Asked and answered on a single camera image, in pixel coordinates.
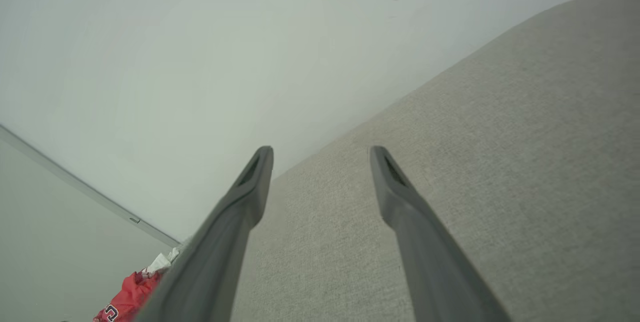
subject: gray couch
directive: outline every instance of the gray couch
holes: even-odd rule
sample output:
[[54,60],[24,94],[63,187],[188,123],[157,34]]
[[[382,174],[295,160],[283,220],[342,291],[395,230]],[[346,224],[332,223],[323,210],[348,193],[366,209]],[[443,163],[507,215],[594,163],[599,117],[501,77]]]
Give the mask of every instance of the gray couch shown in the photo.
[[514,320],[637,318],[639,83],[640,0],[571,1],[512,28],[272,182],[233,319],[414,319],[371,145]]

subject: wall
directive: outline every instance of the wall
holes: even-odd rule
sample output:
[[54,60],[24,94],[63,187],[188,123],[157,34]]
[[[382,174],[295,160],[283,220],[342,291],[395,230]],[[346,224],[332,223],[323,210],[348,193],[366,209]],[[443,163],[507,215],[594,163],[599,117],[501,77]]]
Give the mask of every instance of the wall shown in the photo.
[[169,246],[0,139],[0,321],[87,322]]
[[0,124],[173,236],[571,0],[0,0]]

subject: red fabric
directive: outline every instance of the red fabric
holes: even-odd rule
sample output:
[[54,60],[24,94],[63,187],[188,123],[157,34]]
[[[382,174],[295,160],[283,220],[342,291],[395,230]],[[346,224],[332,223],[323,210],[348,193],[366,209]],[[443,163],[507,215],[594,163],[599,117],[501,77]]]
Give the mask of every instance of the red fabric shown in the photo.
[[122,281],[120,292],[93,318],[93,322],[132,322],[160,282],[160,278],[160,272],[149,278],[143,278],[141,272],[133,272]]

